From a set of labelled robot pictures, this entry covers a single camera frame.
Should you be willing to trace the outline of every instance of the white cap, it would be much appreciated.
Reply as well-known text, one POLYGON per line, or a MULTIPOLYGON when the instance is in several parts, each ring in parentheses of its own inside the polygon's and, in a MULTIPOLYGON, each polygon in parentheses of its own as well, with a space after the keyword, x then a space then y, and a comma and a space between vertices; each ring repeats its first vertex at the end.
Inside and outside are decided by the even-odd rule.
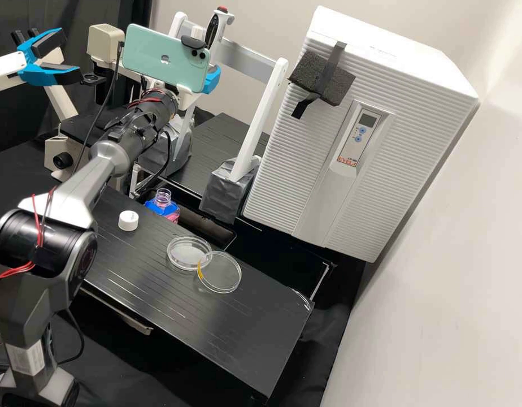
POLYGON ((134 211, 123 211, 118 219, 118 227, 126 232, 134 231, 138 226, 138 214, 134 211))

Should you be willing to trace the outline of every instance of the glass petri dish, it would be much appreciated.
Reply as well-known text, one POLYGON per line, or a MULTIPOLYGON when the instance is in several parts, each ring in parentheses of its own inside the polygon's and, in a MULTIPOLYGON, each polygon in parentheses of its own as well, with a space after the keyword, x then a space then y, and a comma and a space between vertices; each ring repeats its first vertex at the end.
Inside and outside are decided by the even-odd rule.
POLYGON ((181 270, 195 271, 197 265, 205 267, 210 263, 207 254, 212 250, 208 242, 196 236, 175 237, 167 246, 167 256, 171 263, 181 270))
POLYGON ((226 252, 209 252, 206 264, 197 267, 197 277, 211 291, 227 294, 237 289, 242 271, 236 260, 226 252))

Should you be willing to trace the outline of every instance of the blue clamp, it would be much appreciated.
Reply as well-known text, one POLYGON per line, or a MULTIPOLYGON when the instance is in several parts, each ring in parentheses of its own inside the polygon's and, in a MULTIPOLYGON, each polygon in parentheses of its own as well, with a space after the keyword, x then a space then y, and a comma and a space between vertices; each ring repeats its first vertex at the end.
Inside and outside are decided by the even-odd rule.
POLYGON ((218 65, 211 67, 206 73, 205 85, 203 86, 203 93, 210 94, 220 81, 221 68, 218 65))
POLYGON ((63 30, 54 28, 20 44, 16 49, 24 54, 27 65, 18 72, 18 76, 34 86, 70 85, 80 82, 82 73, 78 66, 50 63, 35 65, 38 59, 48 55, 66 41, 63 30))

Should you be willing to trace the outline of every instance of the ribbed panel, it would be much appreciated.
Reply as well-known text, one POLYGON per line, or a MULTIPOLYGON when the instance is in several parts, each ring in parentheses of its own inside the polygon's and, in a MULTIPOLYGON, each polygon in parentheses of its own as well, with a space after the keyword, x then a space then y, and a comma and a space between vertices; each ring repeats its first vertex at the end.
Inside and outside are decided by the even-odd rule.
MULTIPOLYGON (((306 50, 303 46, 299 58, 306 50)), ((295 229, 349 109, 344 103, 333 107, 317 100, 300 120, 292 118, 306 96, 307 91, 288 86, 243 212, 287 233, 295 229)))
MULTIPOLYGON (((332 48, 306 38, 301 55, 306 50, 328 58, 332 48)), ((245 215, 293 232, 346 113, 359 99, 394 112, 395 120, 361 169, 326 246, 374 261, 477 101, 349 53, 340 67, 356 79, 338 107, 316 101, 296 120, 290 114, 306 92, 288 87, 245 215)))

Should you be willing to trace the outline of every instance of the foam block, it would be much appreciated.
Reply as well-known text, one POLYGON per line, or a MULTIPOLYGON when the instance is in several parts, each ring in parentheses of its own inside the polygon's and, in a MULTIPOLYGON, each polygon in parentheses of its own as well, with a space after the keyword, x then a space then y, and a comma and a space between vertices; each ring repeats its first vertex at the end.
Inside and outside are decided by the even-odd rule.
MULTIPOLYGON (((326 63, 327 60, 325 58, 312 51, 306 51, 293 70, 289 80, 309 92, 316 92, 316 83, 326 63)), ((355 75, 336 67, 320 99, 332 106, 338 106, 354 80, 355 75)))

